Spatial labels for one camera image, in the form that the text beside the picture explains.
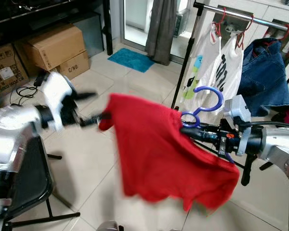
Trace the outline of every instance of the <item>cardboard box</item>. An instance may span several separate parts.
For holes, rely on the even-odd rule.
[[[29,78],[37,77],[39,72],[42,70],[42,68],[35,66],[32,60],[27,56],[25,49],[24,49],[25,43],[26,43],[26,39],[21,39],[21,40],[14,42],[15,49],[17,51],[17,54]]]
[[[0,94],[29,82],[18,55],[11,44],[0,47]]]
[[[25,51],[32,62],[47,71],[85,51],[82,32],[67,24],[30,38]]]
[[[89,59],[88,53],[85,51],[75,57],[67,60],[66,62],[60,64],[57,67],[58,72],[62,75],[68,77],[68,79],[73,79],[74,77],[80,75],[89,69]]]

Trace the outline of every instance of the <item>blue plastic hanger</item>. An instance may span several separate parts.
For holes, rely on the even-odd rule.
[[[209,86],[202,86],[202,87],[199,87],[199,88],[195,88],[194,92],[196,93],[196,92],[199,92],[201,90],[211,90],[211,91],[215,92],[217,97],[218,97],[218,102],[212,108],[200,107],[200,108],[197,108],[194,112],[182,112],[181,118],[184,115],[191,115],[192,117],[194,117],[196,119],[196,122],[194,124],[187,124],[187,123],[183,122],[183,126],[186,127],[186,128],[194,128],[194,127],[198,127],[200,125],[200,119],[199,119],[199,116],[198,116],[199,112],[201,112],[201,111],[212,112],[212,111],[215,111],[215,110],[219,109],[222,106],[222,104],[223,104],[223,95],[216,88],[209,87]]]

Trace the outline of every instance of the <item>red cloth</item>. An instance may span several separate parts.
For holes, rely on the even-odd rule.
[[[137,97],[111,94],[99,128],[115,126],[126,196],[139,194],[157,202],[183,198],[184,210],[193,200],[217,209],[231,196],[239,171],[196,146],[179,129],[181,113]]]

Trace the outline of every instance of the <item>white t-shirt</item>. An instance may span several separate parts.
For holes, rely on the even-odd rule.
[[[221,37],[215,35],[214,26],[210,25],[191,54],[192,59],[185,77],[184,92],[181,98],[183,111],[194,111],[203,104],[208,92],[200,92],[196,97],[193,89],[214,84],[214,74],[220,57]]]
[[[223,106],[226,100],[232,99],[236,94],[241,81],[244,52],[241,48],[236,50],[236,36],[231,37],[222,49],[222,56],[215,72],[214,87],[223,94],[223,105],[213,112],[199,113],[200,122],[219,124],[223,117]],[[210,92],[203,107],[210,108],[216,105],[217,95]]]

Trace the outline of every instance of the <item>black chair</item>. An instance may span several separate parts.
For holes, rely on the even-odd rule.
[[[61,156],[47,155],[49,158],[61,159]],[[24,156],[21,169],[16,177],[15,195],[13,203],[5,219],[4,231],[11,231],[13,228],[63,220],[79,217],[80,213],[67,214],[62,216],[53,216],[48,197],[53,192],[53,180],[47,164],[46,153],[40,137],[31,139],[27,144],[27,152]],[[46,201],[49,217],[25,220],[19,222],[10,222],[11,219],[30,210],[38,204]]]

